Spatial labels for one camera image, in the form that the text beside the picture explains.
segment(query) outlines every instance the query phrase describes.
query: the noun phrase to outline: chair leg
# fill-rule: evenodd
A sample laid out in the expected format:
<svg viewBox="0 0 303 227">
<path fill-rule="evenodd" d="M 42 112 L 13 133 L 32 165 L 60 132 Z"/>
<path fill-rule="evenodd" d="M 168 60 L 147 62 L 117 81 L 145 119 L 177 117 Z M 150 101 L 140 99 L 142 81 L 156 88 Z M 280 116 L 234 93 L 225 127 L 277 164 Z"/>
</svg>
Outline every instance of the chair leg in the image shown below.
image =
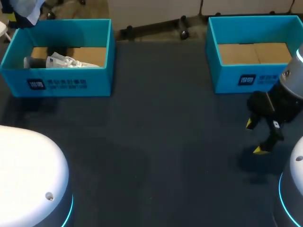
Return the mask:
<svg viewBox="0 0 303 227">
<path fill-rule="evenodd" d="M 7 33 L 5 33 L 5 36 L 11 42 L 11 37 Z"/>
</svg>

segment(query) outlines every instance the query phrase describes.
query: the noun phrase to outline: blue led ring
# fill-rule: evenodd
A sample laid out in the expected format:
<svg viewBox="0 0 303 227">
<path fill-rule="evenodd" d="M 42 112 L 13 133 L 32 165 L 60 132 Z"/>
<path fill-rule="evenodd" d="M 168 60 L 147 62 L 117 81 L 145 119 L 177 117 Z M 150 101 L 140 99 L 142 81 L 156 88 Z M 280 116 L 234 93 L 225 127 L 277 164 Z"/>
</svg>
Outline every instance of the blue led ring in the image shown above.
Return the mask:
<svg viewBox="0 0 303 227">
<path fill-rule="evenodd" d="M 70 212 L 68 213 L 63 225 L 61 227 L 64 227 L 68 221 L 68 219 L 70 218 L 71 216 L 71 210 L 72 210 L 72 206 L 73 206 L 73 203 L 74 203 L 74 196 L 72 195 L 72 198 L 71 198 L 71 209 L 70 209 Z"/>
<path fill-rule="evenodd" d="M 285 207 L 285 205 L 284 205 L 284 203 L 283 203 L 283 200 L 282 200 L 282 196 L 281 196 L 281 179 L 282 179 L 282 175 L 283 175 L 283 173 L 281 174 L 281 176 L 280 176 L 280 181 L 279 181 L 279 195 L 280 195 L 280 200 L 281 200 L 281 203 L 282 203 L 282 206 L 283 206 L 283 208 L 284 208 L 284 210 L 285 210 L 285 212 L 286 212 L 286 214 L 289 216 L 289 218 L 295 223 L 295 225 L 296 226 L 298 226 L 298 227 L 301 227 L 294 219 L 293 219 L 293 217 L 289 214 L 289 212 L 287 211 L 287 209 L 286 209 L 286 207 Z"/>
</svg>

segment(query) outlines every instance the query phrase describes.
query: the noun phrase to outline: chair caster wheel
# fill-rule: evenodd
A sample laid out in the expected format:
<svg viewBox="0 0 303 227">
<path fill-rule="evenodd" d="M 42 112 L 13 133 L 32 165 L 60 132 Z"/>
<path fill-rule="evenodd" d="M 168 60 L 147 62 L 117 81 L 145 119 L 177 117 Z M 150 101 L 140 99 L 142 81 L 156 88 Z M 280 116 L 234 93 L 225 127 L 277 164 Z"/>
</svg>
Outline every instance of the chair caster wheel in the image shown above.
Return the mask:
<svg viewBox="0 0 303 227">
<path fill-rule="evenodd" d="M 54 20 L 54 19 L 56 19 L 56 15 L 53 12 L 50 12 L 47 14 L 46 18 L 48 20 Z"/>
<path fill-rule="evenodd" d="M 181 40 L 185 40 L 185 39 L 187 39 L 188 37 L 189 37 L 189 32 L 188 32 L 187 30 L 182 31 L 182 32 L 180 33 L 180 38 L 181 38 Z"/>
</svg>

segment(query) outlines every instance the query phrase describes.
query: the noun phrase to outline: white dome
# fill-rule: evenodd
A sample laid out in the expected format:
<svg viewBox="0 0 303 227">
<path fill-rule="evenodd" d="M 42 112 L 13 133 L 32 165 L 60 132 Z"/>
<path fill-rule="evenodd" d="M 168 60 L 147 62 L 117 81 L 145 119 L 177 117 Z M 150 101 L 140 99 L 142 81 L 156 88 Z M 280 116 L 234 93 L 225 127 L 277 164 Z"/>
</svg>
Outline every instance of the white dome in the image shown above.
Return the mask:
<svg viewBox="0 0 303 227">
<path fill-rule="evenodd" d="M 295 145 L 290 156 L 290 171 L 301 195 L 303 195 L 303 137 Z"/>
<path fill-rule="evenodd" d="M 0 227 L 41 222 L 59 204 L 68 178 L 66 159 L 52 140 L 0 126 Z"/>
</svg>

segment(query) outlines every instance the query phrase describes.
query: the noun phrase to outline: dark gray table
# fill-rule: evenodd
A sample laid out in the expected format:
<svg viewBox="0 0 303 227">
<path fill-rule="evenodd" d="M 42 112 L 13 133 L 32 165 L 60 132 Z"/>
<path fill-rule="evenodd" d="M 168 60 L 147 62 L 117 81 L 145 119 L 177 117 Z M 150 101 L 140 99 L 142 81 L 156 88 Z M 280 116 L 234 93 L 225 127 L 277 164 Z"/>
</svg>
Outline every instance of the dark gray table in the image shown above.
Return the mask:
<svg viewBox="0 0 303 227">
<path fill-rule="evenodd" d="M 214 94 L 203 43 L 118 43 L 110 98 L 14 99 L 1 81 L 0 123 L 62 148 L 76 227 L 273 227 L 303 116 L 253 156 L 268 128 L 245 130 L 247 97 Z"/>
</svg>

